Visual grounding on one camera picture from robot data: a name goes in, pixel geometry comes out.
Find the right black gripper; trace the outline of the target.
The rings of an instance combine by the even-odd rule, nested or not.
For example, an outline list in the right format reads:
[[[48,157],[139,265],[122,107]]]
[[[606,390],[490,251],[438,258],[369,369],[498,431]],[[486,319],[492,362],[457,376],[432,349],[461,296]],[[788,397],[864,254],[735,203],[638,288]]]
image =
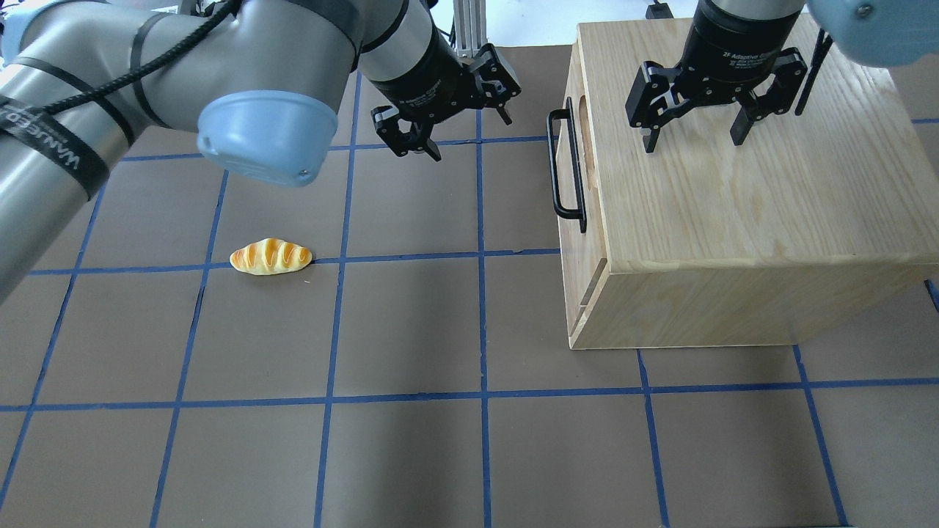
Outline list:
[[[765,117],[791,110],[807,65],[797,48],[784,45],[803,7],[802,1],[698,2],[679,62],[644,61],[625,100],[645,153],[654,152],[664,126],[690,113],[695,100],[731,103],[741,95],[730,130],[734,146]],[[755,95],[751,89],[770,75],[766,93]]]

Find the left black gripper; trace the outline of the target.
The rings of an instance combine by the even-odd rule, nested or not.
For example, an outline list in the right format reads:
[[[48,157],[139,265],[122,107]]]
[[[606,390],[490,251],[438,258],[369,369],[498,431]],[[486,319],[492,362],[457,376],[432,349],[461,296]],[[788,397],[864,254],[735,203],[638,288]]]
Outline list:
[[[435,26],[391,26],[363,44],[359,66],[389,101],[371,120],[398,157],[425,153],[439,163],[433,129],[465,109],[494,109],[504,124],[514,122],[506,105],[521,93],[519,77],[492,43],[467,65]]]

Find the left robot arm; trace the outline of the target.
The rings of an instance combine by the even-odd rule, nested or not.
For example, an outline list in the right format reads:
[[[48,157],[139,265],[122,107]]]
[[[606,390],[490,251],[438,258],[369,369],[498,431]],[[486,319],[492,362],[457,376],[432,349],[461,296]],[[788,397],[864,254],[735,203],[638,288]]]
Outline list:
[[[285,186],[318,176],[350,74],[388,101],[396,155],[439,159],[433,127],[506,110],[519,79],[484,44],[457,56],[428,1],[224,1],[211,17],[107,1],[2,11],[2,298],[150,126],[197,134],[215,164]]]

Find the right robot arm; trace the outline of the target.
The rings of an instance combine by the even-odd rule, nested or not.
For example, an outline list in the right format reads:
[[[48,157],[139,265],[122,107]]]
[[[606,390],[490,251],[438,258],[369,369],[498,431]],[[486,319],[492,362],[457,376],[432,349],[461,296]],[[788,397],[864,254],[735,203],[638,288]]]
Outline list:
[[[625,114],[653,153],[672,120],[736,103],[741,146],[765,117],[803,113],[832,47],[860,65],[908,65],[937,53],[937,21],[935,1],[700,1],[680,60],[641,64]]]

